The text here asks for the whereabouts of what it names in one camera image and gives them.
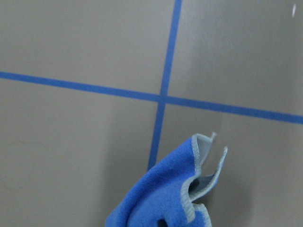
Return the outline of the blue microfibre towel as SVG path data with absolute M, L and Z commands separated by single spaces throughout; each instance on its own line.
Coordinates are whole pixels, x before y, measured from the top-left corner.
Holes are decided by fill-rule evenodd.
M 195 201 L 217 184 L 228 148 L 216 171 L 203 176 L 216 133 L 195 134 L 153 166 L 109 214 L 106 227 L 210 227 L 206 206 Z

